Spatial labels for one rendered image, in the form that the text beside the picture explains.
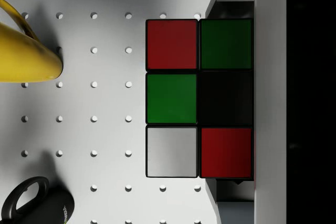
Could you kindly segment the puzzle cube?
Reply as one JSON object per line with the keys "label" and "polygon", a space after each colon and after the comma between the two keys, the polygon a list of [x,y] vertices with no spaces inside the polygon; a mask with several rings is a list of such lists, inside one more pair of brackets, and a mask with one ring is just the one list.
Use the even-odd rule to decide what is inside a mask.
{"label": "puzzle cube", "polygon": [[145,23],[145,174],[254,177],[254,21]]}

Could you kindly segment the black mug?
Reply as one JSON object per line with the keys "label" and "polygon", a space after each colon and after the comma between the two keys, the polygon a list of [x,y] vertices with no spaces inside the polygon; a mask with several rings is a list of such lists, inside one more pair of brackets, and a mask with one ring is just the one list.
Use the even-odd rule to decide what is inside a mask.
{"label": "black mug", "polygon": [[[36,197],[17,208],[18,200],[31,185],[38,184]],[[62,188],[49,188],[46,177],[31,177],[7,196],[1,211],[0,224],[67,224],[75,209],[72,194]]]}

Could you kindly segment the yellow mug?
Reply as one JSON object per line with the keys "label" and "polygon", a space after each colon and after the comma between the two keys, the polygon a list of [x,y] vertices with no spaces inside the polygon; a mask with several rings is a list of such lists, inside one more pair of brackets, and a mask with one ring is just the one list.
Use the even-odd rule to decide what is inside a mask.
{"label": "yellow mug", "polygon": [[35,35],[28,22],[7,1],[2,8],[21,32],[0,22],[0,82],[44,82],[58,78],[62,60]]}

